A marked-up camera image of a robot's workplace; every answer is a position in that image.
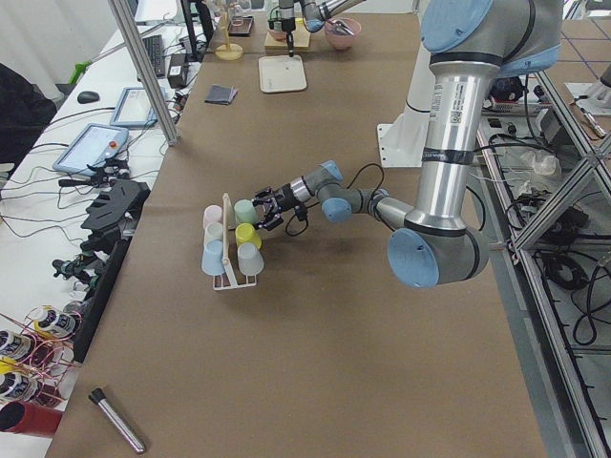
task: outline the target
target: black bag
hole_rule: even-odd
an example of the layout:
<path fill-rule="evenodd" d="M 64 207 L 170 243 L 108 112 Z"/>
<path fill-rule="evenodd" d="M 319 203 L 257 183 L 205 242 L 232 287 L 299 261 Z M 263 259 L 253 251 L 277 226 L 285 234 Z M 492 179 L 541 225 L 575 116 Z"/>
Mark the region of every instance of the black bag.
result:
<path fill-rule="evenodd" d="M 16 168 L 55 113 L 52 101 L 0 64 L 0 163 L 13 162 Z"/>

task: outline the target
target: brown table surface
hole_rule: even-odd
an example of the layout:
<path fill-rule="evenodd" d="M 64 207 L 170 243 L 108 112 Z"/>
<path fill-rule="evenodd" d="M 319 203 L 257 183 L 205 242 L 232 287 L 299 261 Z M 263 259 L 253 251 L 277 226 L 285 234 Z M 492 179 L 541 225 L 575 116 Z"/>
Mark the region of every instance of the brown table surface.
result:
<path fill-rule="evenodd" d="M 403 110 L 417 21 L 352 17 L 363 32 L 350 51 L 312 36 L 301 93 L 260 91 L 261 18 L 235 38 L 241 60 L 206 56 L 49 458 L 134 456 L 87 399 L 97 386 L 150 457 L 545 456 L 490 267 L 409 289 L 384 225 L 332 225 L 313 208 L 302 236 L 263 234 L 256 288 L 214 292 L 200 271 L 202 210 L 223 192 L 251 198 L 330 158 L 346 177 L 378 161 L 376 125 Z M 240 89 L 232 105 L 203 103 L 215 83 Z M 418 174 L 387 170 L 384 186 L 413 202 Z"/>

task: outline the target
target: yellow base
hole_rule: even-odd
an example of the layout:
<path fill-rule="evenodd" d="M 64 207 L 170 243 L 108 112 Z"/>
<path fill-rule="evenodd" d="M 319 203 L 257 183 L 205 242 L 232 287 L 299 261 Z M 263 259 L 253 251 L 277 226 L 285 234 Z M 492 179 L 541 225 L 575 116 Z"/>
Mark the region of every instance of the yellow base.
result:
<path fill-rule="evenodd" d="M 235 43 L 229 43 L 228 45 L 220 45 L 214 54 L 220 60 L 237 60 L 243 56 L 244 51 L 242 46 L 236 45 Z"/>

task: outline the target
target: tablet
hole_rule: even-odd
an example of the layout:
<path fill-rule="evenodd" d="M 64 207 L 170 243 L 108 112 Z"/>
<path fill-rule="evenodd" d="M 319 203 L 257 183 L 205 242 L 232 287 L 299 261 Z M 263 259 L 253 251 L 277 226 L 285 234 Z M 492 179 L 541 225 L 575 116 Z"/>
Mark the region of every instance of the tablet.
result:
<path fill-rule="evenodd" d="M 167 97 L 163 89 L 161 96 L 164 100 Z M 157 116 L 144 88 L 125 88 L 113 111 L 110 124 L 126 129 L 144 129 L 151 127 L 156 121 Z"/>
<path fill-rule="evenodd" d="M 88 124 L 68 149 L 53 163 L 58 172 L 91 177 L 94 172 L 88 168 L 104 165 L 104 160 L 116 156 L 129 137 L 129 131 L 122 127 L 104 124 Z"/>

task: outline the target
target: white rack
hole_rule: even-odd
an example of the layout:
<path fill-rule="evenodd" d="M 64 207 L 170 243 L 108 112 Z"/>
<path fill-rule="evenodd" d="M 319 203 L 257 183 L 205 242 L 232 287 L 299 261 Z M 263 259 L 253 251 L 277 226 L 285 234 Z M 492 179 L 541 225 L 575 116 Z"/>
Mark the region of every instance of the white rack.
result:
<path fill-rule="evenodd" d="M 231 258 L 229 257 L 229 226 L 235 224 L 233 213 L 233 205 L 227 193 L 222 195 L 222 264 L 225 268 L 225 273 L 217 275 L 212 279 L 212 288 L 215 291 L 225 289 L 248 288 L 257 286 L 257 277 L 244 276 L 244 281 L 239 282 L 236 277 Z"/>

